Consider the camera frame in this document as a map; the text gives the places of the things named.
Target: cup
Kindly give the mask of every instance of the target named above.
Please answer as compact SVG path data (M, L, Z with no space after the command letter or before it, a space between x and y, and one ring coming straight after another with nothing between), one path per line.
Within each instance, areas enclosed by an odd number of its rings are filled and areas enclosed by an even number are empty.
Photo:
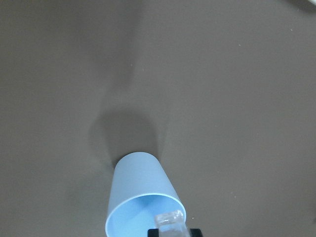
M116 165L110 193L107 237L147 237L155 216L186 211L159 161L151 154L134 152Z

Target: light blue plastic cup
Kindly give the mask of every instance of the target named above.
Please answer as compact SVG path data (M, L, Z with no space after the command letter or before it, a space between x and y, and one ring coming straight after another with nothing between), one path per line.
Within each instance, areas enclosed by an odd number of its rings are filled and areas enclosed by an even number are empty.
M135 152L116 165L105 232L108 237L147 237L158 214L186 211L159 161Z

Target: gray surface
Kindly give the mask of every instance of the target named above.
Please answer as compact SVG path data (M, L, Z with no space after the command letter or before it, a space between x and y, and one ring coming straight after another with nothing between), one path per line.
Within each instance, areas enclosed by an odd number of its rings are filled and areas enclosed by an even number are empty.
M103 236L113 164L161 161L210 237L316 235L307 1L0 3L0 236Z

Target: transparent object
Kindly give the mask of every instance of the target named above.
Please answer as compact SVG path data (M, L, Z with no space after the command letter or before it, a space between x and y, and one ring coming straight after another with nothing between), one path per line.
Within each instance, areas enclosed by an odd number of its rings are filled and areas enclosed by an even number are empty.
M155 224L159 237L191 237L180 210L155 216Z

